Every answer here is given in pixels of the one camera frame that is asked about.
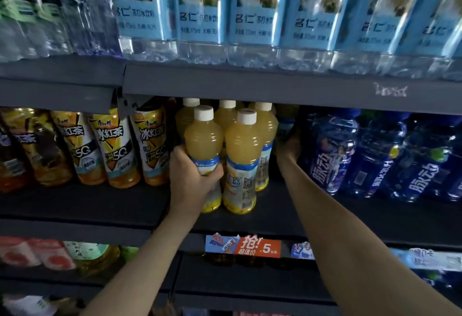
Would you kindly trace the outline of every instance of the orange price sign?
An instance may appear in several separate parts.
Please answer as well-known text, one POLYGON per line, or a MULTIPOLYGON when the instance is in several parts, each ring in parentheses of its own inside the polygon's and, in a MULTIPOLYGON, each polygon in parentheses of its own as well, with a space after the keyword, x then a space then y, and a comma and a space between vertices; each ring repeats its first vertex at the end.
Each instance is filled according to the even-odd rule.
POLYGON ((266 258, 280 258, 281 241, 258 238, 257 235, 246 236, 239 240, 235 254, 261 256, 266 258))

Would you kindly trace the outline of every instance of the forearm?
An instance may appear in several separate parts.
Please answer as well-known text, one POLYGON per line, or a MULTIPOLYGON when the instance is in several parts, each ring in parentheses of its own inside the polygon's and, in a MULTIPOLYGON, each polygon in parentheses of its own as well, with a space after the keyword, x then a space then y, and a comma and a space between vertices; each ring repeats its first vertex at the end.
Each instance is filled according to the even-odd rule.
POLYGON ((188 231, 188 222, 167 216, 136 258, 124 266, 81 315, 147 315, 188 231))
POLYGON ((462 314, 295 162, 281 168, 322 279, 344 315, 462 314))

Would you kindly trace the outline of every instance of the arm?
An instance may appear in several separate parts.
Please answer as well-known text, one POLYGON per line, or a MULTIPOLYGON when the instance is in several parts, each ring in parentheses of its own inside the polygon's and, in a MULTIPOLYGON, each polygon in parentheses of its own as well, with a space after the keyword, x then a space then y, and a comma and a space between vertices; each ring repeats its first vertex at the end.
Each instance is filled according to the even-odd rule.
POLYGON ((345 316, 462 315, 391 254, 361 220, 309 179, 297 165, 299 153, 298 136, 278 144, 278 165, 322 280, 345 316))
POLYGON ((206 194, 222 176, 221 164, 208 176, 200 176, 183 148, 176 147, 170 160, 168 215, 136 258, 124 266, 80 315, 146 316, 176 250, 199 217, 206 194))

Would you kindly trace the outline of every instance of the white bottle cap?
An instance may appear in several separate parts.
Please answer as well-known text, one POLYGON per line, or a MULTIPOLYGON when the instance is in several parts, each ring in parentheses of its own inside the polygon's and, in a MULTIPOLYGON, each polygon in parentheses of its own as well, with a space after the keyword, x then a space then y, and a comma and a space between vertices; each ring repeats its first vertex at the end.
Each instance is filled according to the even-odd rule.
POLYGON ((194 119, 199 121, 213 120, 213 108, 209 105, 198 105, 194 108, 194 119))
POLYGON ((183 98, 184 106, 198 106, 200 104, 199 98, 183 98))
POLYGON ((244 125, 253 125, 257 122, 257 112, 252 109, 240 109, 237 111, 237 122, 244 125))
POLYGON ((264 112, 268 112, 271 110, 273 104, 267 102, 256 102, 255 103, 255 110, 262 110, 264 112))
POLYGON ((236 108, 236 101, 229 99, 220 99, 220 108, 231 109, 236 108))

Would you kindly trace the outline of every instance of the hand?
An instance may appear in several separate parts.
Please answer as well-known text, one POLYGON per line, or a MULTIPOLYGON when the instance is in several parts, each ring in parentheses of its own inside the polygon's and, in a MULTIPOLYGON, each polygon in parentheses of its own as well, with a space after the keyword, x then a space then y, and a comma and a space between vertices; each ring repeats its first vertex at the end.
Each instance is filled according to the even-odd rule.
POLYGON ((277 141, 276 157, 281 174, 284 176, 284 170, 290 164, 297 164, 300 155, 300 132, 295 132, 285 143, 277 141))
POLYGON ((170 154, 170 212, 191 226, 199 217, 205 196, 223 176, 221 163, 207 176, 199 171, 183 146, 176 146, 170 154))

